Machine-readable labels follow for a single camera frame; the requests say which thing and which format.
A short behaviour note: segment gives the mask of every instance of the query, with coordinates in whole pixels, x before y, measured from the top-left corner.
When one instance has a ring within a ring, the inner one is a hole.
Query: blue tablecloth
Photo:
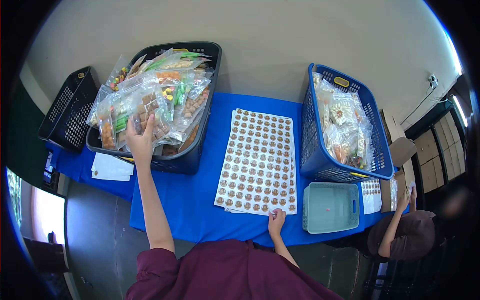
[[[137,181],[137,172],[134,168],[130,181],[100,180],[92,178],[92,164],[95,152],[84,146],[81,153],[71,153],[47,143],[52,150],[51,165],[60,173],[80,183],[86,183],[98,189],[114,194],[127,201],[132,201],[133,189]]]
[[[152,172],[174,238],[192,242],[253,239],[264,246],[273,245],[267,230],[268,217],[233,214],[225,212],[223,207],[213,205],[230,133],[231,112],[236,108],[291,117],[296,164],[300,165],[300,103],[215,93],[198,173],[188,176]],[[380,213],[364,215],[363,201],[360,199],[360,223],[357,228],[327,234],[309,234],[302,229],[302,199],[303,190],[311,180],[301,177],[298,168],[297,179],[297,214],[287,216],[282,229],[286,245],[309,244],[351,235],[363,231],[385,216]],[[130,226],[145,230],[138,184],[135,184],[133,192]]]

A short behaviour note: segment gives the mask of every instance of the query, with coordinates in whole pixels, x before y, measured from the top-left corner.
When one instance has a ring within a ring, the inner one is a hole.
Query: light blue plastic basket
[[[360,219],[358,186],[312,182],[303,192],[303,230],[329,233],[357,228]]]
[[[358,92],[365,114],[373,125],[372,145],[375,146],[372,171],[342,165],[333,159],[325,148],[324,138],[320,130],[317,98],[313,87],[312,72],[320,73],[334,87],[344,92]],[[308,67],[309,84],[301,111],[301,155],[300,174],[316,181],[333,181],[355,183],[379,178],[389,180],[393,176],[392,157],[388,148],[387,137],[380,119],[377,104],[372,92],[361,82],[323,65],[310,64]],[[335,80],[343,79],[348,86],[340,86]]]

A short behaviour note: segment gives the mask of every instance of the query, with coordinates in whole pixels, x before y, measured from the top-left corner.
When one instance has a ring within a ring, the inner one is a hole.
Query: hand
[[[268,232],[272,239],[280,237],[280,231],[282,230],[286,215],[280,208],[274,209],[273,212],[275,214],[268,212]]]
[[[127,145],[132,152],[135,165],[138,168],[150,169],[152,161],[152,130],[154,124],[154,115],[148,117],[147,126],[143,135],[137,135],[137,131],[133,127],[133,120],[130,118],[127,122],[127,135],[125,137]]]
[[[412,193],[410,194],[410,204],[414,204],[417,200],[417,187],[412,187]]]
[[[409,202],[410,202],[410,197],[408,195],[408,188],[406,188],[405,191],[403,192],[402,197],[398,199],[397,210],[399,208],[399,210],[403,212],[407,208]]]

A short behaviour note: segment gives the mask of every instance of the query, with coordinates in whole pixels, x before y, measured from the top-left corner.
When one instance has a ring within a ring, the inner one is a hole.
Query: electrical outlet
[[[432,90],[438,87],[438,79],[435,74],[432,74],[428,77],[428,82],[430,83],[430,87],[432,88]]]

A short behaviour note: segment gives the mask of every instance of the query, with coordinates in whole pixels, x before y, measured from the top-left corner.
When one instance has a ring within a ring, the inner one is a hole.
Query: gray floor
[[[66,235],[70,272],[81,299],[123,299],[135,282],[145,232],[129,226],[130,202],[91,186],[70,183]],[[177,257],[193,243],[175,240]],[[300,268],[345,299],[358,299],[368,262],[352,248],[323,243],[289,247]]]

